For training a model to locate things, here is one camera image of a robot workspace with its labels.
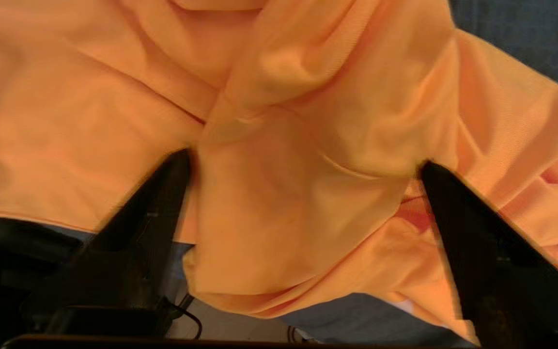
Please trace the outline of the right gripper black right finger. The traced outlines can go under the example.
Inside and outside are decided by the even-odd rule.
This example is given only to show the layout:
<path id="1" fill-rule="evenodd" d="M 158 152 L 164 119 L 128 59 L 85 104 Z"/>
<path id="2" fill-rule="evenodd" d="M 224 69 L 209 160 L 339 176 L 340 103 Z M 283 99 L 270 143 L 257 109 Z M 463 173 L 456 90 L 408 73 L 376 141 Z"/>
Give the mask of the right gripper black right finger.
<path id="1" fill-rule="evenodd" d="M 483 349 L 558 349 L 558 268 L 446 167 L 420 166 L 461 318 Z"/>

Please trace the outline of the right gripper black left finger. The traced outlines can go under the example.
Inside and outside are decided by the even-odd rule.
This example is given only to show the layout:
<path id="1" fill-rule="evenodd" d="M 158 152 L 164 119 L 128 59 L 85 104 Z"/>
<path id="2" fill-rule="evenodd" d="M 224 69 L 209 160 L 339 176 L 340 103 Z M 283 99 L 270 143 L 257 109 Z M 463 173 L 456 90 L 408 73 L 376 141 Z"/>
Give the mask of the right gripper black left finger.
<path id="1" fill-rule="evenodd" d="M 172 303 L 161 287 L 192 174 L 172 153 L 110 221 L 22 305 L 47 335 L 164 336 Z"/>

